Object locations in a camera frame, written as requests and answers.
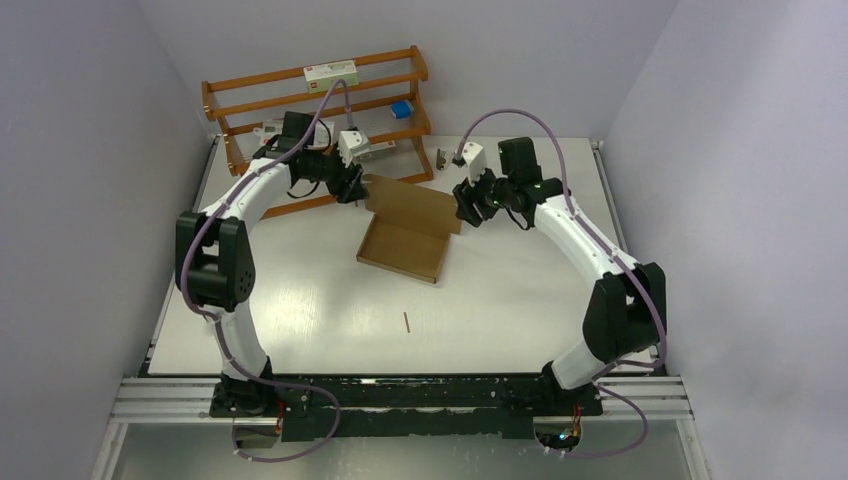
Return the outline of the brown cardboard box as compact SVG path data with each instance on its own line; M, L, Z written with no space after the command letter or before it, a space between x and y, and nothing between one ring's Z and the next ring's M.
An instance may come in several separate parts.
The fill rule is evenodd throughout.
M453 196L367 174L365 208L372 213L358 262L435 284L451 238L461 232Z

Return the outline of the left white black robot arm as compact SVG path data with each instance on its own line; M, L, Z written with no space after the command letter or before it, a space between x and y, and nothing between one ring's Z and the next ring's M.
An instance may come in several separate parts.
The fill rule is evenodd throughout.
M254 416L273 409L277 388L249 306L257 281L251 231L301 180L325 185L341 204L368 196L357 162L371 150L368 137L351 125L321 143L315 133L323 125L314 115L286 113L281 131L254 153L222 197L198 212L181 213L176 221L176 286L186 306L212 325L228 408Z

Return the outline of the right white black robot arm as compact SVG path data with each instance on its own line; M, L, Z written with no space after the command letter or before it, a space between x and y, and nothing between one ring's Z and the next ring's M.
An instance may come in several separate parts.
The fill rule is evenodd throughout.
M502 173L487 165L484 148L465 142L452 163L467 170L452 194L457 217L473 227L505 212L521 229L550 239L591 288L579 340L543 369L551 378L539 391L542 406L562 414L578 388L623 364L628 355L665 338L665 275L610 243L578 206L561 179L545 178L528 137L498 144Z

